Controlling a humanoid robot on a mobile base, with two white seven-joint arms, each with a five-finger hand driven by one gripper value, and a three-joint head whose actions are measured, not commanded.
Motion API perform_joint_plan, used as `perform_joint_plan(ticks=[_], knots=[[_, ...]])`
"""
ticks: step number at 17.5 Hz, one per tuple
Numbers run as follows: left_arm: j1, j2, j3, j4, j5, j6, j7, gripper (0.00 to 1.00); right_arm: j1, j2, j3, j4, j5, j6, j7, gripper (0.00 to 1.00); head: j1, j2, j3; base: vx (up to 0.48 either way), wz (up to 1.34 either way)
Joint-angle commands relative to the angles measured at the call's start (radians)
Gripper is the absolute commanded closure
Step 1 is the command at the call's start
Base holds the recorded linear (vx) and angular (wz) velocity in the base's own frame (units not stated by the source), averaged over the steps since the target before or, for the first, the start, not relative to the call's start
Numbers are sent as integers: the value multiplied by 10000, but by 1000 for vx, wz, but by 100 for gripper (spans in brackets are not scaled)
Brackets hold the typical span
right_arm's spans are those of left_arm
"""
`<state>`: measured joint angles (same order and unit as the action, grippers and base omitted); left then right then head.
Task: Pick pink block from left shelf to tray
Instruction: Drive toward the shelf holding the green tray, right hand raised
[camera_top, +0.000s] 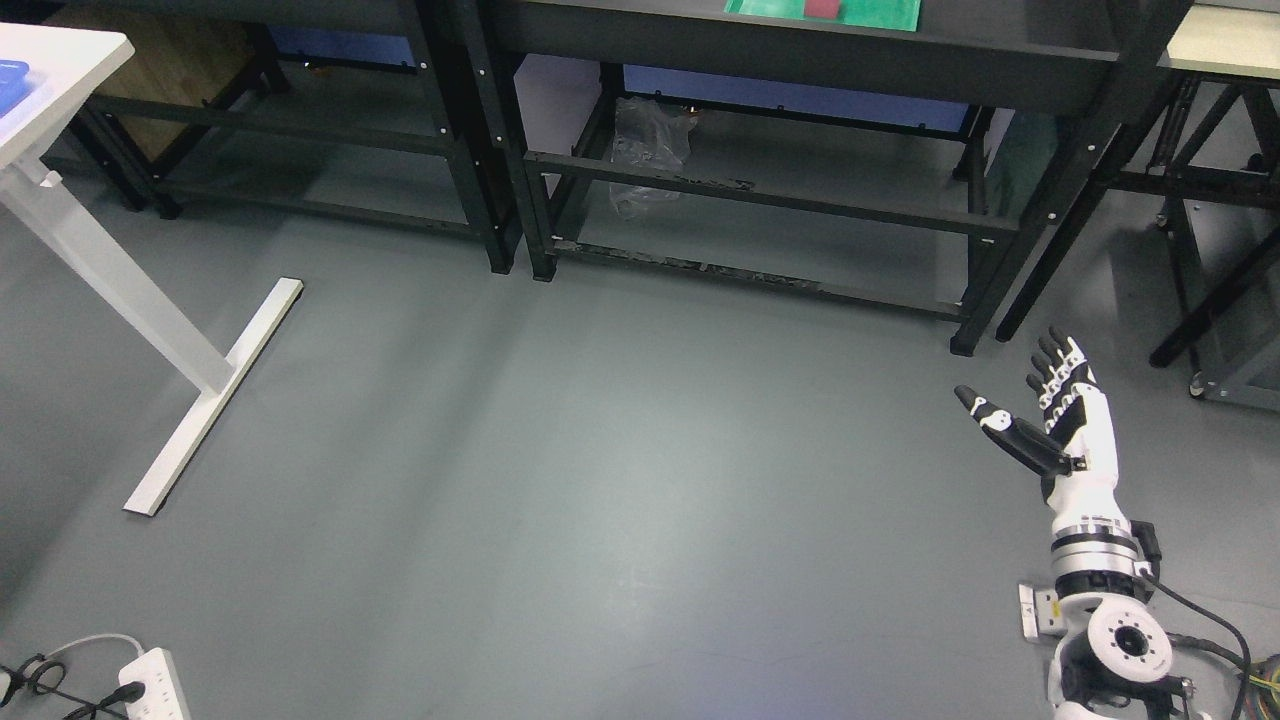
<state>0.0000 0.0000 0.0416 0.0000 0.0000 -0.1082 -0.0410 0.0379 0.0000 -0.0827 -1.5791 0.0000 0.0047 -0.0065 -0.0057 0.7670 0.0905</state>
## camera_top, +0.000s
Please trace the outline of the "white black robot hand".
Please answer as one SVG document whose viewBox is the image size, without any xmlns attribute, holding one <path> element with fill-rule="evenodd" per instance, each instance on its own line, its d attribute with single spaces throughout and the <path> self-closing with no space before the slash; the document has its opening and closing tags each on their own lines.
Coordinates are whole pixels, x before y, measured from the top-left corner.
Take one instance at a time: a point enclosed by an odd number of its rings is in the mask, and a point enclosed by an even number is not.
<svg viewBox="0 0 1280 720">
<path fill-rule="evenodd" d="M 1119 460 L 1108 398 L 1085 352 L 1071 334 L 1050 327 L 1030 363 L 1027 380 L 1042 415 L 1037 423 L 970 386 L 956 386 L 954 393 L 986 437 L 1039 478 L 1052 533 L 1076 525 L 1132 530 L 1115 498 Z"/>
</svg>

